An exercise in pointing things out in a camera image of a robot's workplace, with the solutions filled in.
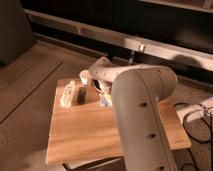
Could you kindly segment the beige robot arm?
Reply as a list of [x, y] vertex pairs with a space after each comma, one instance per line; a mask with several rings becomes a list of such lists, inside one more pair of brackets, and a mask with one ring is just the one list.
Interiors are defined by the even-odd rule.
[[172, 69], [146, 64], [114, 67], [101, 57], [89, 73], [112, 84], [112, 106], [127, 171], [177, 171], [157, 107], [176, 88]]

